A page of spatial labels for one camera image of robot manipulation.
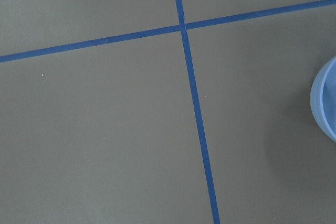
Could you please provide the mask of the blue bowl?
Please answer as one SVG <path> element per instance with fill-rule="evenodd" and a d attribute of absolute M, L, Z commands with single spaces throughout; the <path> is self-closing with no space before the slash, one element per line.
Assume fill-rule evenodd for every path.
<path fill-rule="evenodd" d="M 335 57 L 316 75 L 310 91 L 310 107 L 319 128 L 335 142 Z"/>

